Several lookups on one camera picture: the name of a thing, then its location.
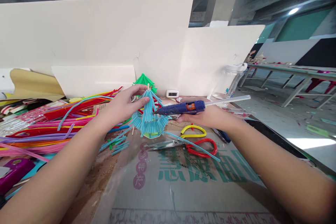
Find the green wall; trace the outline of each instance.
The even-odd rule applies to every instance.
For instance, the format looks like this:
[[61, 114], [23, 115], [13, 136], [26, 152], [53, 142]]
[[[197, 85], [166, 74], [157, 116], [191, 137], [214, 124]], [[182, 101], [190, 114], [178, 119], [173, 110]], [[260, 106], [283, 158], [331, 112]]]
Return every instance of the green wall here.
[[265, 28], [264, 28], [264, 30], [260, 34], [260, 36], [259, 36], [258, 41], [256, 42], [256, 44], [265, 43], [266, 39], [268, 39], [269, 35], [271, 34], [271, 31], [272, 31], [273, 27], [274, 27], [274, 23], [266, 25]]
[[330, 11], [331, 9], [327, 9], [290, 18], [282, 28], [276, 42], [309, 39]]

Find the small white device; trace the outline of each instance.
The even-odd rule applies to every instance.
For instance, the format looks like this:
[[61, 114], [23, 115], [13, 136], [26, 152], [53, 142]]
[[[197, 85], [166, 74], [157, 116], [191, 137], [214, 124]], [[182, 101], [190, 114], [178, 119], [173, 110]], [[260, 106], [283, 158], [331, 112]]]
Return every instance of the small white device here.
[[177, 98], [179, 96], [179, 92], [174, 89], [167, 89], [166, 97], [167, 98]]

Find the red-handled scissors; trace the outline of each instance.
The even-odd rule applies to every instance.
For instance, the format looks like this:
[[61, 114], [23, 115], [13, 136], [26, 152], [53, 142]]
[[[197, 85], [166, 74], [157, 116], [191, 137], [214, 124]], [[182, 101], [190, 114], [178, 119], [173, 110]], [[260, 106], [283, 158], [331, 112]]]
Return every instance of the red-handled scissors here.
[[[216, 155], [217, 154], [217, 145], [216, 143], [210, 139], [210, 138], [204, 138], [204, 139], [201, 139], [201, 140], [198, 140], [196, 142], [194, 142], [194, 144], [196, 145], [200, 145], [202, 143], [205, 143], [205, 142], [209, 142], [212, 144], [213, 146], [213, 150], [211, 153], [211, 155]], [[198, 152], [194, 149], [191, 149], [191, 147], [193, 147], [191, 144], [184, 144], [182, 140], [179, 140], [179, 139], [176, 139], [176, 140], [170, 140], [170, 141], [165, 141], [165, 142], [160, 142], [160, 143], [155, 143], [155, 144], [152, 144], [152, 145], [149, 145], [147, 147], [147, 150], [150, 150], [150, 151], [155, 151], [155, 150], [160, 150], [160, 149], [166, 149], [166, 148], [173, 148], [173, 147], [178, 147], [178, 146], [182, 146], [182, 147], [185, 147], [187, 149], [188, 152], [190, 152], [191, 154], [194, 154], [196, 156], [199, 156], [201, 158], [210, 158], [210, 156], [208, 154], [205, 154], [203, 152]]]

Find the red chair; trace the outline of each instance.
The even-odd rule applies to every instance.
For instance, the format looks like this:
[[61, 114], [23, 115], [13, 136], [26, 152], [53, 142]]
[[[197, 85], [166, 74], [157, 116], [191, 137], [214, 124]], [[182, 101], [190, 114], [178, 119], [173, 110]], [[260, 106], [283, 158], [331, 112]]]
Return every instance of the red chair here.
[[[317, 78], [312, 78], [311, 84], [307, 87], [305, 93], [308, 93], [310, 90], [313, 90], [315, 87], [317, 87], [323, 81], [325, 81], [325, 80], [323, 80], [323, 79], [317, 79]], [[335, 81], [331, 81], [331, 80], [328, 80], [328, 81], [330, 81], [330, 85], [327, 88], [327, 90], [324, 92], [325, 95], [328, 94], [332, 90], [332, 88], [334, 86], [336, 86], [336, 82]], [[303, 82], [303, 80], [300, 81], [300, 83], [297, 84], [295, 86], [295, 88], [297, 88], [302, 82]]]

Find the jar lid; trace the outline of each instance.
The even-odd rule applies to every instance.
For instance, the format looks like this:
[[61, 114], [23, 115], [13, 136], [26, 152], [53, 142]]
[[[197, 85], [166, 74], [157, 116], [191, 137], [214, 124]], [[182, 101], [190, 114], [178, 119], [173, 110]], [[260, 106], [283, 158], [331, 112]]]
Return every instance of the jar lid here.
[[225, 70], [233, 72], [243, 72], [247, 68], [247, 63], [231, 64], [225, 67]]

